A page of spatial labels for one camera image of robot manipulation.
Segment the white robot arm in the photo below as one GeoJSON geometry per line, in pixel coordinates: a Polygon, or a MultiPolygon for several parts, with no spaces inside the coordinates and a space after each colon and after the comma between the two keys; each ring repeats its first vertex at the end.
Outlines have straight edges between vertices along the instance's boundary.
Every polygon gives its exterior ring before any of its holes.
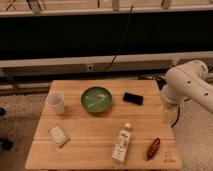
{"type": "Polygon", "coordinates": [[[176,115],[177,107],[185,97],[193,99],[213,114],[213,86],[205,81],[208,67],[201,60],[193,60],[170,68],[166,84],[160,91],[163,107],[162,122],[170,124],[176,115]]]}

